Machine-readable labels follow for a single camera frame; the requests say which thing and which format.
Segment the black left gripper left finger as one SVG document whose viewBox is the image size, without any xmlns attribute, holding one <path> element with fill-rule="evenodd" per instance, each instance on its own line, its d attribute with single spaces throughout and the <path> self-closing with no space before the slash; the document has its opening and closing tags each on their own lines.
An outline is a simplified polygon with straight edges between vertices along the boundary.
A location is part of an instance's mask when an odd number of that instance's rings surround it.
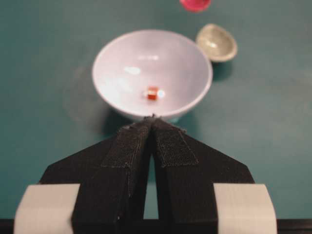
<svg viewBox="0 0 312 234">
<path fill-rule="evenodd" d="M 79 184 L 76 234 L 127 233 L 144 216 L 152 117 L 47 167 L 40 184 Z"/>
</svg>

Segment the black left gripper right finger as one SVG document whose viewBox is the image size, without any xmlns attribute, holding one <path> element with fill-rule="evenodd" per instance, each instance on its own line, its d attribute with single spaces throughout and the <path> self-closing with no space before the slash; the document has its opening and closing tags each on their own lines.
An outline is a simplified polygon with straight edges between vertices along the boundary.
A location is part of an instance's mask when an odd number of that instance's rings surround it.
<svg viewBox="0 0 312 234">
<path fill-rule="evenodd" d="M 178 226 L 217 223 L 214 183 L 254 183 L 248 167 L 161 120 L 151 129 L 158 217 Z"/>
</svg>

